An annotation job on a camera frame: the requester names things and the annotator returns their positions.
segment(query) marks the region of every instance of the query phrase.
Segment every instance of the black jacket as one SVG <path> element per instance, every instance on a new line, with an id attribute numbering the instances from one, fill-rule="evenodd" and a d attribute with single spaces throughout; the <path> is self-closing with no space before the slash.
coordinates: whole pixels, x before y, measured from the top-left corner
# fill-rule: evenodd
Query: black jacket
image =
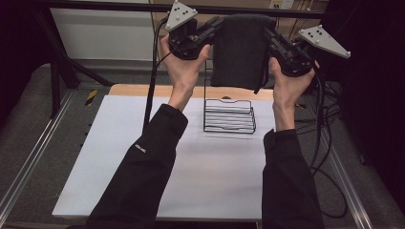
<path id="1" fill-rule="evenodd" d="M 187 122 L 179 110 L 160 106 L 118 166 L 89 216 L 87 228 L 153 228 Z M 270 131 L 264 144 L 263 227 L 325 228 L 295 130 Z"/>

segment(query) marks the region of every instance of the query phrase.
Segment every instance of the white wall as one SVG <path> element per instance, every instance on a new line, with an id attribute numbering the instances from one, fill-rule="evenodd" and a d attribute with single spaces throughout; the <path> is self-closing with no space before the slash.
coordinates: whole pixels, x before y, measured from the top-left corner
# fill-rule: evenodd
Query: white wall
<path id="1" fill-rule="evenodd" d="M 98 0 L 148 3 L 148 0 Z M 150 12 L 52 9 L 71 58 L 152 60 Z"/>

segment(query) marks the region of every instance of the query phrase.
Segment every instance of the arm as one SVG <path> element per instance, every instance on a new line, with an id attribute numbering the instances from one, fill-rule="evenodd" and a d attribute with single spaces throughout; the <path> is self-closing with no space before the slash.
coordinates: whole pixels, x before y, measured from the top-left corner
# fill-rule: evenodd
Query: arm
<path id="1" fill-rule="evenodd" d="M 263 171 L 263 228 L 325 228 L 315 182 L 301 154 L 294 130 L 295 102 L 314 76 L 286 77 L 275 58 L 269 62 L 276 79 L 273 111 L 276 132 L 265 135 Z"/>
<path id="2" fill-rule="evenodd" d="M 161 40 L 164 55 L 169 53 L 167 39 Z M 173 85 L 169 102 L 160 106 L 142 136 L 129 148 L 89 216 L 87 228 L 153 228 L 176 147 L 187 125 L 182 110 L 208 51 L 209 46 L 204 47 L 195 61 L 181 61 L 174 55 L 164 60 Z"/>

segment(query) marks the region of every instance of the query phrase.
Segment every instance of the black wire rack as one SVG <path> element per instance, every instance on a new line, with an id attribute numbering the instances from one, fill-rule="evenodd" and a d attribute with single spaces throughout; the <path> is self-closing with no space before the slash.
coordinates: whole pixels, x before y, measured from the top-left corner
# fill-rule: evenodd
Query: black wire rack
<path id="1" fill-rule="evenodd" d="M 252 103 L 249 100 L 231 98 L 206 98 L 207 61 L 205 61 L 204 94 L 203 94 L 203 130 L 205 132 L 253 134 L 256 121 Z"/>

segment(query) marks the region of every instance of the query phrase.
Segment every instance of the white tabletop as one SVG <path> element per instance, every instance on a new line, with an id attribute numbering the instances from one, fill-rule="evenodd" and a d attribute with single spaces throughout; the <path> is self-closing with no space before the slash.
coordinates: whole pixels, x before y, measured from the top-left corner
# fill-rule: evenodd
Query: white tabletop
<path id="1" fill-rule="evenodd" d="M 155 97 L 153 113 L 168 98 Z M 128 148 L 140 136 L 146 98 L 107 95 L 77 158 L 53 215 L 87 217 Z M 160 202 L 158 219 L 261 218 L 263 136 L 274 127 L 272 101 L 252 101 L 257 129 L 249 134 L 203 132 L 203 99 L 184 110 L 188 127 Z"/>

